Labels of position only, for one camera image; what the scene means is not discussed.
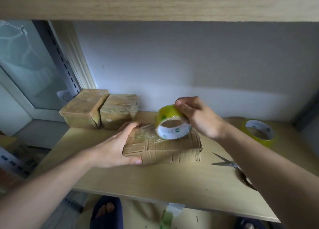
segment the hand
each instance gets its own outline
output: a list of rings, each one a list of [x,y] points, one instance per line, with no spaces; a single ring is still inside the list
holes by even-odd
[[[106,141],[89,148],[87,152],[94,167],[109,168],[126,164],[141,164],[139,157],[123,156],[123,147],[126,140],[134,127],[138,126],[138,122],[126,122],[118,133],[107,139]]]
[[[212,139],[221,136],[225,122],[199,97],[183,97],[175,101],[175,107],[189,118],[190,124],[201,134]]]

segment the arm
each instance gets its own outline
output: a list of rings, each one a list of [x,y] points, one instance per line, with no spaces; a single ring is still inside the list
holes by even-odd
[[[319,225],[319,178],[225,122],[198,97],[175,106],[201,134],[217,141],[234,159],[287,228]]]
[[[137,122],[125,124],[108,140],[82,150],[6,195],[0,201],[1,228],[39,228],[92,167],[140,164],[140,158],[122,155],[127,137],[137,125]]]

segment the scissor handle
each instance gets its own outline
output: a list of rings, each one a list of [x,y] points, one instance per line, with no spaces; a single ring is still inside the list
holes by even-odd
[[[247,177],[246,177],[246,175],[244,174],[244,172],[243,172],[240,168],[238,168],[238,167],[236,167],[236,170],[239,172],[239,175],[240,175],[240,177],[241,177],[241,180],[242,180],[247,186],[249,186],[250,188],[252,188],[252,189],[254,189],[255,191],[257,191],[257,190],[255,189],[255,187],[254,187],[250,182],[248,182]]]

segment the scissors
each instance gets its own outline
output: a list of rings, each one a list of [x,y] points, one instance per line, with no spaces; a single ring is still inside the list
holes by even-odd
[[[219,156],[219,155],[216,154],[216,153],[213,153],[213,154],[215,154],[215,155],[216,155],[217,157],[219,157],[220,159],[224,160],[224,162],[211,163],[211,165],[227,166],[227,167],[233,167],[233,168],[235,168],[235,169],[238,171],[238,173],[239,173],[239,175],[240,175],[240,177],[241,177],[241,180],[242,180],[247,186],[249,186],[250,188],[256,190],[256,189],[253,187],[253,185],[247,180],[246,175],[245,175],[245,174],[243,173],[243,171],[238,167],[237,164],[235,164],[234,162],[231,162],[231,161],[229,161],[229,160],[223,158],[222,156]]]

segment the foot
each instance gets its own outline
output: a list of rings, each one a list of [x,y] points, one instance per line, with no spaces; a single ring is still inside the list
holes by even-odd
[[[106,213],[111,213],[114,211],[115,207],[112,202],[107,203],[106,205],[103,205],[99,210],[98,213],[96,214],[96,218],[106,214]]]

